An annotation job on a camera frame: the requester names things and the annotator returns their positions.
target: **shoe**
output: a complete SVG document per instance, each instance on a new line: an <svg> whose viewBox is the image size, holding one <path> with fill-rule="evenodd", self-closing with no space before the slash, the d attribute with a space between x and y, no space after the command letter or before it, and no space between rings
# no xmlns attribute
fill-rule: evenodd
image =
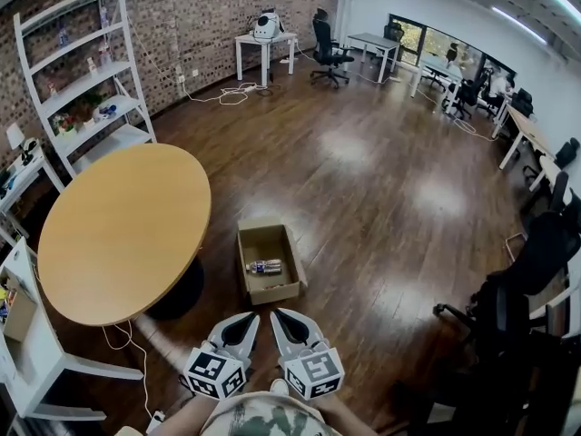
<svg viewBox="0 0 581 436"><path fill-rule="evenodd" d="M271 392L273 394L279 394L280 396L288 396L289 395L289 385L286 381L279 378L278 380L274 380L271 384Z"/></svg>

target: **lampshade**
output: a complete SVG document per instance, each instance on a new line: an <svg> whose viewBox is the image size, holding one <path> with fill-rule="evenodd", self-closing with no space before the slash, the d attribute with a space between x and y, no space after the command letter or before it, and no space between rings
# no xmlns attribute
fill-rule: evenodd
<svg viewBox="0 0 581 436"><path fill-rule="evenodd" d="M8 143L10 143L12 150L18 148L18 146L25 141L25 135L16 123L10 124L6 131L6 135L8 136Z"/></svg>

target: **small cardboard box on chair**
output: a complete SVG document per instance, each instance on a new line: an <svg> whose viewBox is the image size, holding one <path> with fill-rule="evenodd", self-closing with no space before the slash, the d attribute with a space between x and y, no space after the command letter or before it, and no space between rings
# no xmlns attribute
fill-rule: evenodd
<svg viewBox="0 0 581 436"><path fill-rule="evenodd" d="M236 244L242 289L249 294L252 305L297 297L300 289L306 289L307 277L291 229L278 218L240 220ZM282 260L280 274L257 274L246 270L247 264L272 259Z"/></svg>

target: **shelf board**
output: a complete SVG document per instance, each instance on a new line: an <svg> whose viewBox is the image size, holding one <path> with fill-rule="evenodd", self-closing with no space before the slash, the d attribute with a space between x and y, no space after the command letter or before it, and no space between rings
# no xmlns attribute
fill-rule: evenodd
<svg viewBox="0 0 581 436"><path fill-rule="evenodd" d="M129 62L112 62L105 66L97 68L96 74L86 74L77 79L72 84L69 84L54 97L50 97L42 104L43 112L46 117L52 116L61 108L71 103L76 97L84 94L89 89L106 81L110 77L119 74L121 71L129 69L131 64Z"/></svg>
<svg viewBox="0 0 581 436"><path fill-rule="evenodd" d="M65 15L76 8L85 6L96 0L63 0L63 2L45 9L43 12L33 16L21 25L23 35L28 35L47 23L54 21L59 16Z"/></svg>
<svg viewBox="0 0 581 436"><path fill-rule="evenodd" d="M125 95L115 95L99 106L101 107L112 104L117 106L117 114L113 118L101 120L91 127L82 126L77 131L77 134L71 138L64 138L59 134L54 139L54 146L65 155L72 154L76 149L91 139L91 137L101 132L109 124L117 121L119 118L122 118L124 114L128 114L134 108L139 106L139 100Z"/></svg>
<svg viewBox="0 0 581 436"><path fill-rule="evenodd" d="M69 45L64 46L60 50L57 50L50 56L46 57L42 62L35 64L32 68L30 68L30 72L32 74L36 74L41 69L47 67L50 63L58 60L61 56L66 55L69 52L72 52L75 48L78 48L81 45L85 45L91 42L92 40L96 39L97 37L101 37L102 35L109 34L119 29L123 29L123 23L116 23L114 25L110 25L109 27L105 27L104 29L100 29L99 31L96 31L94 33L90 33L89 35L86 35L85 37L79 40L75 40L74 42L71 42Z"/></svg>
<svg viewBox="0 0 581 436"><path fill-rule="evenodd" d="M73 168L77 173L80 173L100 158L115 150L121 150L132 145L145 144L151 140L152 137L145 131L130 126L129 124L124 124L74 162Z"/></svg>

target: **white shelf frame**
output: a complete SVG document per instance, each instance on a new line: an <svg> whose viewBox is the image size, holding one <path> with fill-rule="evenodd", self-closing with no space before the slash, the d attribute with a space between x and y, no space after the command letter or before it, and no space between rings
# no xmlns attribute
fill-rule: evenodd
<svg viewBox="0 0 581 436"><path fill-rule="evenodd" d="M101 28L100 30L88 34L79 40L71 42L69 45L62 47L34 66L30 66L28 63L28 58L25 51L25 38L29 34L42 27L43 25L54 21L60 16L91 3L98 3L99 10L101 9L101 0L64 0L63 2L44 10L38 15L33 16L25 22L21 22L19 13L14 15L16 48L18 50L20 63L25 75L26 85L32 97L34 108L36 109L36 113L38 114L38 117L43 124L43 128L48 135L56 153L63 162L64 168L66 168L66 171L73 179L89 164L94 163L94 161L100 157L105 156L114 150L118 150L134 144L143 144L150 141L153 143L157 142L155 133L153 131L152 120L147 111L147 105L145 104L145 97L143 95L141 81L137 72L137 65L135 63L135 55L133 53L131 30L127 17L127 7L125 0L118 0L118 11L117 9L115 11L115 15L120 16L121 22L111 24L108 27ZM33 76L35 74L39 73L42 69L60 59L62 56L72 52L74 49L79 48L82 45L85 45L99 37L103 37L106 40L110 33L118 30L123 30L123 40L125 42L128 61L113 62L112 64L101 66L99 67L97 74L87 73L86 75L66 86L55 97L51 97L46 101L41 102L38 91L36 90L36 85L34 84ZM121 81L117 77L120 72L125 70L131 70L135 92L137 93L136 99L132 98L127 93L126 89L123 87ZM80 132L70 140L65 140L61 136L54 135L53 128L49 121L50 117L58 113L62 108L67 106L80 95L111 78L114 80L115 89L118 95L112 99L109 99L107 103L113 102L114 99L118 98L119 96L126 97L126 101L118 98L118 100L123 102L123 107L118 109L117 115L110 120L102 120L91 128L82 127ZM145 123L145 131L135 126L131 126L128 113L130 113L132 110L135 110L142 117ZM109 124L123 117L125 119L125 124L123 126L112 132L108 137L105 137L99 144L89 150L85 155L80 157L76 162L72 163L69 160L69 155L71 155L81 145L85 144L89 139L94 137Z"/></svg>

